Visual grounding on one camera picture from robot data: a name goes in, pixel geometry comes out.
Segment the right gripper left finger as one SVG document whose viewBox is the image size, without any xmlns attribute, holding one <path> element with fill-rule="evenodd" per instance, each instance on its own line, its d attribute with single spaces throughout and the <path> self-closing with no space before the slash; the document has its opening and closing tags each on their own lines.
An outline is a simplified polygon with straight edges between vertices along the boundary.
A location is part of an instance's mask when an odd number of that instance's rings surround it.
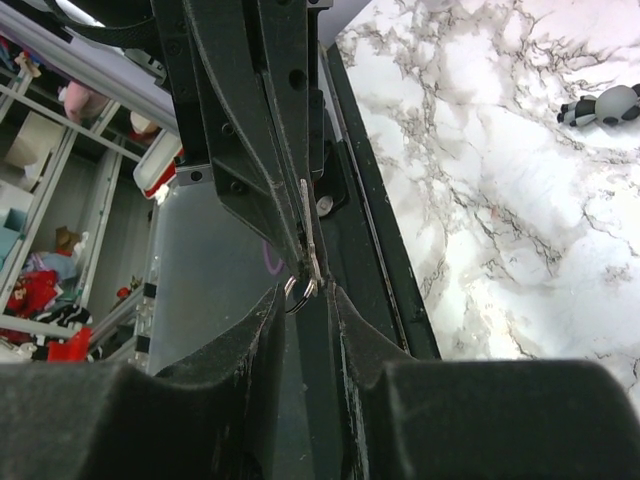
<svg viewBox="0 0 640 480">
<path fill-rule="evenodd" d="M 236 325 L 148 375 L 127 363 L 1 368 L 5 479 L 268 479 L 285 340 L 269 289 Z"/>
</svg>

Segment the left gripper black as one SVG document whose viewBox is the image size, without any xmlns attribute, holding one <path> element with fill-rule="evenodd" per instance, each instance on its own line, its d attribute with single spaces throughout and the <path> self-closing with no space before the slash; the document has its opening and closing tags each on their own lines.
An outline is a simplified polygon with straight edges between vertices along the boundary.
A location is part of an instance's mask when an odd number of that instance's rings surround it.
<svg viewBox="0 0 640 480">
<path fill-rule="evenodd" d="M 155 1 L 182 150 L 180 184 L 212 182 L 221 204 L 307 279 L 299 182 L 326 165 L 318 20 L 327 1 Z"/>
</svg>

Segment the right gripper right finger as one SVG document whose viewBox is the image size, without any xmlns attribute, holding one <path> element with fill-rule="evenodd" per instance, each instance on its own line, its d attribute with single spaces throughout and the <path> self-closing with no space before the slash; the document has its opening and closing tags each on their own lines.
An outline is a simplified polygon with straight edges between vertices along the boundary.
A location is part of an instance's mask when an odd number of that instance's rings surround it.
<svg viewBox="0 0 640 480">
<path fill-rule="evenodd" d="M 327 292 L 346 479 L 635 479 L 639 422 L 586 360 L 416 359 Z"/>
</svg>

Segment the small key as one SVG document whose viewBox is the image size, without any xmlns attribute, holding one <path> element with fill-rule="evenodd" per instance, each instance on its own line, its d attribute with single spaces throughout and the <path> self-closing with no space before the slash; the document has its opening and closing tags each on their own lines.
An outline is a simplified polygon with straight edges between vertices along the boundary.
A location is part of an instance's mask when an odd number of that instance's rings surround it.
<svg viewBox="0 0 640 480">
<path fill-rule="evenodd" d="M 305 178 L 301 178 L 299 182 L 299 192 L 302 202 L 302 226 L 304 233 L 304 253 L 305 260 L 307 261 L 307 279 L 308 283 L 301 298 L 295 303 L 295 305 L 286 311 L 287 315 L 293 315 L 299 312 L 308 301 L 317 296 L 320 287 L 323 285 L 319 261 L 317 258 L 316 244 L 313 232 L 313 219 L 311 211 L 310 201 L 310 189 L 309 184 Z"/>
</svg>

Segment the astronaut keychain with keys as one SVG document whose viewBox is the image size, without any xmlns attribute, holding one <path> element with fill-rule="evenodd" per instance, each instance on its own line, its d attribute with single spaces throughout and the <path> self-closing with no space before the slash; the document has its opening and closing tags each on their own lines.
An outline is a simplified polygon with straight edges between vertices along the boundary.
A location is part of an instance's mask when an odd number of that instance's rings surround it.
<svg viewBox="0 0 640 480">
<path fill-rule="evenodd" d="M 639 117 L 639 85 L 618 85 L 599 96 L 584 95 L 579 100 L 562 104 L 556 116 L 559 124 L 583 127 L 594 121 L 605 126 L 635 120 Z"/>
</svg>

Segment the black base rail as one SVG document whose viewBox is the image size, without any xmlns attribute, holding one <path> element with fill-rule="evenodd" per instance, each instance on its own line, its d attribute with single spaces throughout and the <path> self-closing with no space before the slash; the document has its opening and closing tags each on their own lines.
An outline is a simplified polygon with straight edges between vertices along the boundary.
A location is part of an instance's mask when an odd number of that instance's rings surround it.
<svg viewBox="0 0 640 480">
<path fill-rule="evenodd" d="M 331 272 L 361 316 L 419 359 L 440 351 L 337 46 L 319 60 L 330 120 L 330 158 L 343 198 L 321 221 Z M 341 473 L 339 413 L 330 367 L 327 308 L 319 296 L 295 317 L 311 479 Z"/>
</svg>

